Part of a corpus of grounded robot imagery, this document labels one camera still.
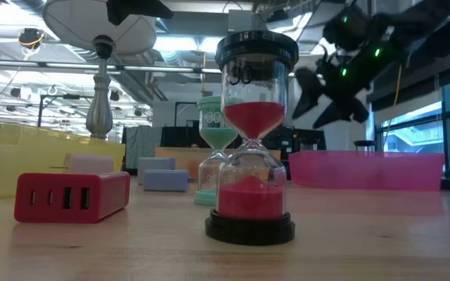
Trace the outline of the red multiport USB charger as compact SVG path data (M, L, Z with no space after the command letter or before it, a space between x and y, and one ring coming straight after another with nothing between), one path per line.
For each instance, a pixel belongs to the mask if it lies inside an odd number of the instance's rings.
M129 203L130 175L24 173L16 187L17 222L97 223Z

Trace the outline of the black hourglass red sand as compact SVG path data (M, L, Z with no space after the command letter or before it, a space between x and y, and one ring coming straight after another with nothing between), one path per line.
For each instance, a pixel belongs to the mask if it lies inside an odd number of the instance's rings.
M205 221L208 237L249 246L294 239L287 171L262 140L284 121L288 74L297 61L296 42L268 30L230 34L218 43L221 112L242 144L220 164L216 207Z

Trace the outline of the black equipment cabinet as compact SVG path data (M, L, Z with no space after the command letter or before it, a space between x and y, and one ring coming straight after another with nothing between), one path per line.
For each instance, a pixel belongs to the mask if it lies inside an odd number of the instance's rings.
M304 130L295 127L279 126L263 139L262 143L270 150L280 150L282 147L300 151L302 145L315 144L316 150L326 150L326 141L322 130ZM192 126L164 126L162 128L161 147L189 148L197 144L199 148L209 148L201 138L198 121Z

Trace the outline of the teal hourglass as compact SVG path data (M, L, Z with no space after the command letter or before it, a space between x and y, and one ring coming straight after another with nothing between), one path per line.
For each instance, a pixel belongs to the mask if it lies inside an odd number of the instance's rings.
M216 204L220 164L227 159L225 148L238 134L222 117L221 98L210 96L197 102L200 137L211 147L212 153L198 166L198 188L195 192L197 205Z

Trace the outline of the pink wall charger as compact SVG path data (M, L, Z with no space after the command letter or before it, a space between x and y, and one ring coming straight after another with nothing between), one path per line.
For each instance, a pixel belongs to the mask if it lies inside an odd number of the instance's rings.
M113 173L114 158L111 155L66 154L63 164L51 166L69 174L104 174Z

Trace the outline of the silver ceiling duct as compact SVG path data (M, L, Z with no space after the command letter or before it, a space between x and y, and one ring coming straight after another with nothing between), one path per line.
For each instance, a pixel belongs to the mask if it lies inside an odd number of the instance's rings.
M296 41L303 55L323 54L325 47L320 46L320 40L325 23L323 14L311 8L278 9L266 19L268 30L284 34Z

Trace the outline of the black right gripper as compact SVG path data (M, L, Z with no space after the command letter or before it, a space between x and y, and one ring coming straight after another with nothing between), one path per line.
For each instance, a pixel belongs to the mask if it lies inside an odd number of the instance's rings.
M367 121L369 112L355 96L363 88L369 88L373 79L390 64L406 58L404 48L386 37L387 29L386 16L371 17L355 3L345 6L329 20L323 28L323 37L336 51L318 66L325 86L312 70L297 69L295 79L302 93L292 119L298 119L317 106L324 93L331 103L314 122L313 129L339 120Z

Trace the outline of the pink-red translucent plastic bin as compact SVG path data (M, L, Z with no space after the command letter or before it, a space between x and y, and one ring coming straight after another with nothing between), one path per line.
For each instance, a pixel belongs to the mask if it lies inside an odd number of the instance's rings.
M289 155L291 181L319 189L438 191L439 153L300 151Z

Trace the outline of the grey ceiling box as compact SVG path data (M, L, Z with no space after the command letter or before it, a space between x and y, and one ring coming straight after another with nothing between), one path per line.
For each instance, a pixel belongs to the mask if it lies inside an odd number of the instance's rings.
M254 29L253 13L248 10L228 10L228 28L229 33L242 32Z

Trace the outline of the black gantry frame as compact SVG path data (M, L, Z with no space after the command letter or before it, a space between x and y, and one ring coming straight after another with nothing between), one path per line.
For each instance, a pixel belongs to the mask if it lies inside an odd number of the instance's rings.
M194 102L192 102L192 101L175 101L175 104L174 104L174 114L173 114L173 125L174 126L178 126L177 125L177 117L178 117L178 106L179 105L196 105L197 106L197 102L196 101L194 101Z

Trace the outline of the grey cloth cover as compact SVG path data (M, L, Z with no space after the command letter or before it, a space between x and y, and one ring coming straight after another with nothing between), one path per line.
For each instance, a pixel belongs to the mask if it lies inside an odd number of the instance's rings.
M155 149L161 144L162 131L162 127L145 125L125 127L127 169L137 169L141 157L155 156Z

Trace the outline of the black hourglass white sand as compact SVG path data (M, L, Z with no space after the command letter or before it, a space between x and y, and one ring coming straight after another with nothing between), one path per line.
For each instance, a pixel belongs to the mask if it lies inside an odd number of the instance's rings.
M374 140L355 140L354 146L356 151L373 152L376 148Z

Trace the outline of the orange translucent plastic bin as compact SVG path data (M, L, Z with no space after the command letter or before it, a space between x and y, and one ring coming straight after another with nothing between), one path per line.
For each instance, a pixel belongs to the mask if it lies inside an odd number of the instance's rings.
M237 149L226 148L223 153L227 157L234 153ZM157 147L155 149L156 158L175 158L176 169L188 170L192 179L198 179L199 165L213 154L214 150L211 148L173 148L173 147ZM269 153L277 160L280 161L280 150L269 150ZM211 176L206 173L207 180L211 180ZM270 170L262 171L259 176L263 180L272 179L273 172ZM214 176L211 183L217 183L217 177Z

